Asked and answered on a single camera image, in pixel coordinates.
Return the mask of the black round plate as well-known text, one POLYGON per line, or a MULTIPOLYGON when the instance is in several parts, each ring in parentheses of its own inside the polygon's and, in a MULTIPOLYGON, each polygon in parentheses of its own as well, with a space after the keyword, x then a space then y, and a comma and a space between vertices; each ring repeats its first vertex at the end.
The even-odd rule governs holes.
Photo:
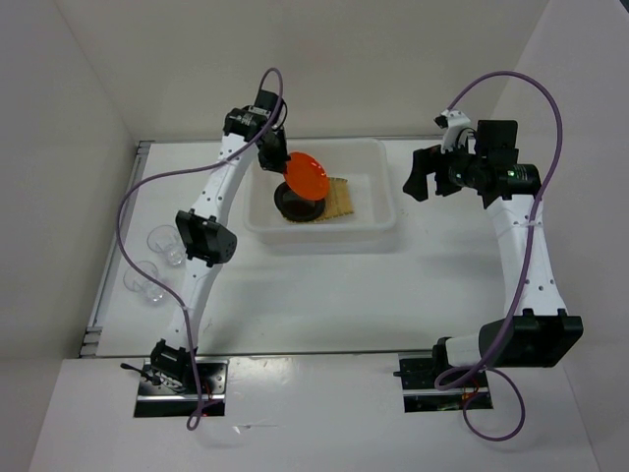
POLYGON ((323 215, 325 200, 307 200, 298 196, 285 183, 274 191, 273 201, 281 215, 290 222, 311 222, 323 215))

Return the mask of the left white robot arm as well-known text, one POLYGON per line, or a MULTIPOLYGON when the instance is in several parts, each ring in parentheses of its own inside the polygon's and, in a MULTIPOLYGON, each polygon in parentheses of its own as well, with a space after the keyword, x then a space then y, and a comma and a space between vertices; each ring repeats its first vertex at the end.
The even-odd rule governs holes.
POLYGON ((176 215, 187 256, 178 294, 188 315, 173 317, 150 354, 152 369, 173 392, 195 386, 191 356, 198 348, 200 321, 213 282, 237 248, 237 236, 227 224, 247 169, 257 161, 265 171, 286 171, 290 157, 280 118, 285 107, 277 93, 261 89, 252 105, 232 109, 225 117, 219 167, 210 173, 191 207, 176 215))

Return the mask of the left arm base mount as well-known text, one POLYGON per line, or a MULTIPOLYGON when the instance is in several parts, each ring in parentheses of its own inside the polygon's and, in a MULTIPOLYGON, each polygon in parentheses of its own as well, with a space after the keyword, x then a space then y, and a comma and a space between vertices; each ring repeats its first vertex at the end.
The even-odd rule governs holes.
MULTIPOLYGON (((200 374, 202 417, 225 415, 228 361, 197 358, 200 374)), ((139 376, 135 418, 188 417, 197 408, 198 392, 194 379, 183 383, 154 371, 144 359, 139 366, 121 363, 120 368, 139 376)))

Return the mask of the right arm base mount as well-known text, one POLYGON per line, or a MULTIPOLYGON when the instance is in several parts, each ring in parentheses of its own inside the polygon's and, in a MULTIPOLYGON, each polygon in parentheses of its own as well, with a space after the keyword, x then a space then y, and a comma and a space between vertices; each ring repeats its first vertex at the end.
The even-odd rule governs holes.
POLYGON ((476 374, 463 386, 438 390, 434 381, 444 369, 436 365, 427 351, 398 355, 398 368, 393 376, 401 384, 405 413, 462 411, 468 400, 470 410, 493 408, 486 374, 476 374))

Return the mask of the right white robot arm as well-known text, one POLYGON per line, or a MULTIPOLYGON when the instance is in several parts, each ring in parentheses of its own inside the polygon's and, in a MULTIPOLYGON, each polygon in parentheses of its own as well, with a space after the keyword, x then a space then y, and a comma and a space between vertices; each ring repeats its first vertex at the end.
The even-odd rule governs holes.
POLYGON ((403 191, 425 201, 432 176, 441 197, 465 188, 477 193, 498 242, 505 315, 475 334, 439 339, 430 374, 436 383, 452 386, 475 365, 551 368, 582 337, 584 327, 580 317, 569 315, 557 288, 543 231, 543 182, 535 165, 518 160, 518 124, 473 124, 458 111, 443 112, 435 123, 444 132, 442 141, 414 151, 403 191))

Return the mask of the orange plastic plate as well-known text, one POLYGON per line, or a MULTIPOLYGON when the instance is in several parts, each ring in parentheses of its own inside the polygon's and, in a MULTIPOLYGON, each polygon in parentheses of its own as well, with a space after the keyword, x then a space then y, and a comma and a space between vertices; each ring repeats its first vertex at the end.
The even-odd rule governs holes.
POLYGON ((328 176, 322 165, 311 155, 294 151, 284 173, 286 184, 298 196, 307 200, 323 200, 330 188, 328 176))

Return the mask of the woven bamboo basket tray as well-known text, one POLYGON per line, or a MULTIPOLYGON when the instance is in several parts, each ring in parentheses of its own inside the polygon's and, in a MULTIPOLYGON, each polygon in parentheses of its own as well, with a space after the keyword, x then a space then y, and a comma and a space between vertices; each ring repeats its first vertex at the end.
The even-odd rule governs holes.
POLYGON ((348 181, 343 178, 329 178, 329 183, 329 192, 324 198, 325 210, 323 215, 306 223, 321 222, 354 213, 348 181))

